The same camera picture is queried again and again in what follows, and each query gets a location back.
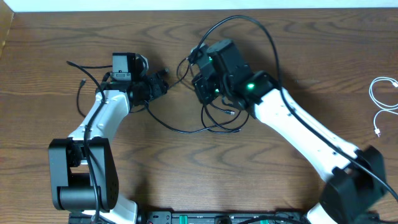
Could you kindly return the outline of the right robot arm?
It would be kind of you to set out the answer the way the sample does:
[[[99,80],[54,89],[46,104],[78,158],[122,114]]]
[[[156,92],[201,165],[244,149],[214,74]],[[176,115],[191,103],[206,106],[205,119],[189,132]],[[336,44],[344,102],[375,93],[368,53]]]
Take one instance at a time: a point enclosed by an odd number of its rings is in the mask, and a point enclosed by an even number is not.
[[[199,73],[197,97],[209,105],[225,96],[239,110],[272,128],[311,163],[325,188],[307,212],[310,223],[369,223],[367,211],[387,192],[382,154],[360,150],[338,137],[300,107],[267,72],[254,72],[232,40],[191,49],[188,60]]]

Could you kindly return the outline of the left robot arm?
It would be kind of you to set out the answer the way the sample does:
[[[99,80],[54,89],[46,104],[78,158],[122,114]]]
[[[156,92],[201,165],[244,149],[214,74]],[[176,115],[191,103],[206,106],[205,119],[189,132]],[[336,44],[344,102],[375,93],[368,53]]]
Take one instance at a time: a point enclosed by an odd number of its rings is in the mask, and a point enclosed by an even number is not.
[[[146,223],[143,209],[119,191],[111,143],[133,108],[167,93],[169,71],[148,74],[147,59],[137,53],[114,53],[101,81],[89,67],[69,65],[96,85],[95,102],[76,130],[49,144],[52,203],[70,213],[69,223]]]

